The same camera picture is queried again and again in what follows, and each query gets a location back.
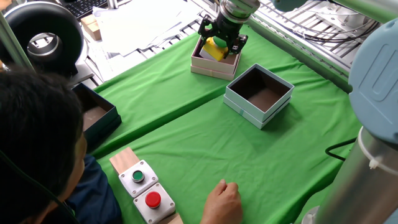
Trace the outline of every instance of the paper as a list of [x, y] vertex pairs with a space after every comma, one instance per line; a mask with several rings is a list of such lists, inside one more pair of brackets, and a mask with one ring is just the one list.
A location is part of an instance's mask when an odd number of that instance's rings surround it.
[[97, 65], [99, 74], [104, 82], [129, 70], [146, 59], [136, 50], [125, 57], [120, 54], [106, 52], [101, 42], [89, 44], [88, 56]]
[[197, 7], [183, 0], [132, 0], [119, 9], [94, 8], [104, 49], [126, 56], [161, 44], [198, 18]]

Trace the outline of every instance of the open box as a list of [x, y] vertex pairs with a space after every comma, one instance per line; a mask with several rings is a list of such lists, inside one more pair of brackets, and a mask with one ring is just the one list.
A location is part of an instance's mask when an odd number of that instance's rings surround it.
[[238, 67], [239, 59], [241, 58], [241, 52], [239, 54], [228, 55], [227, 58], [224, 58], [219, 62], [208, 60], [199, 55], [201, 43], [202, 39], [199, 38], [195, 50], [191, 56], [191, 72], [199, 73], [201, 75], [208, 75], [215, 78], [233, 80], [236, 68]]
[[259, 129], [262, 129], [277, 113], [279, 113], [281, 109], [290, 102], [290, 99], [291, 97], [287, 99], [287, 101], [284, 104], [282, 104], [282, 106], [280, 106], [275, 112], [273, 112], [265, 121], [259, 121], [224, 95], [224, 103], [226, 105], [228, 105], [230, 108], [238, 112], [243, 118], [250, 121], [250, 123], [254, 124]]
[[290, 101], [294, 86], [259, 64], [254, 64], [226, 87], [225, 97], [264, 122]]
[[122, 122], [116, 107], [96, 92], [78, 84], [72, 89], [78, 96], [83, 109], [83, 130], [87, 148], [98, 147]]

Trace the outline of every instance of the green button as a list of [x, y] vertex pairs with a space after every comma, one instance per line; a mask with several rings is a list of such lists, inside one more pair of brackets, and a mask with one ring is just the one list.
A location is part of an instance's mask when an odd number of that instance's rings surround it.
[[145, 179], [145, 175], [141, 170], [136, 170], [132, 173], [132, 181], [139, 183]]
[[227, 46], [226, 46], [226, 42], [225, 42], [223, 39], [214, 36], [214, 37], [213, 37], [213, 40], [214, 40], [214, 43], [215, 43], [217, 46], [219, 46], [219, 47], [227, 47]]

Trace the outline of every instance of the hand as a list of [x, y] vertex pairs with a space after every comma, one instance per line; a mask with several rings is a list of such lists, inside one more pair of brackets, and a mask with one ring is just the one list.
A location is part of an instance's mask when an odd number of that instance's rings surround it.
[[6, 9], [11, 4], [11, 0], [0, 0], [0, 11]]
[[239, 224], [242, 217], [238, 185], [221, 180], [207, 197], [200, 224]]

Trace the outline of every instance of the person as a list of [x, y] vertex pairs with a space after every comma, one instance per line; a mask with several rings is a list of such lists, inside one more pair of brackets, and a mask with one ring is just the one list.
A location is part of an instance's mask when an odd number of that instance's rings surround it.
[[[106, 175], [86, 147], [81, 105], [61, 76], [0, 70], [0, 151], [81, 224], [121, 223]], [[72, 223], [4, 160], [0, 157], [0, 223]], [[222, 180], [207, 198], [201, 224], [240, 223], [242, 215], [238, 185]]]

